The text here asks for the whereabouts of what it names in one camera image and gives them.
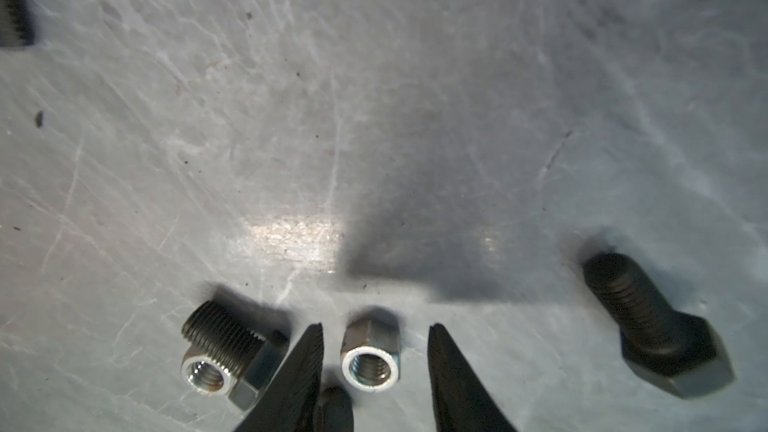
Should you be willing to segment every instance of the bolt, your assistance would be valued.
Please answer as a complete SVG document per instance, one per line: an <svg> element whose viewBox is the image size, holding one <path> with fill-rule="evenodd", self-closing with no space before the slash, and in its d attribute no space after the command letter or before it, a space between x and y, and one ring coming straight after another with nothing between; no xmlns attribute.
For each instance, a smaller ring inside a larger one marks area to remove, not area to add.
<svg viewBox="0 0 768 432"><path fill-rule="evenodd" d="M283 351L208 301L189 316L181 334L191 347L181 372L201 394L229 395L242 410L253 407L268 385Z"/></svg>
<svg viewBox="0 0 768 432"><path fill-rule="evenodd" d="M627 255L591 258L584 280L618 323L622 355L640 378L681 398L734 379L725 347L706 320L674 310Z"/></svg>

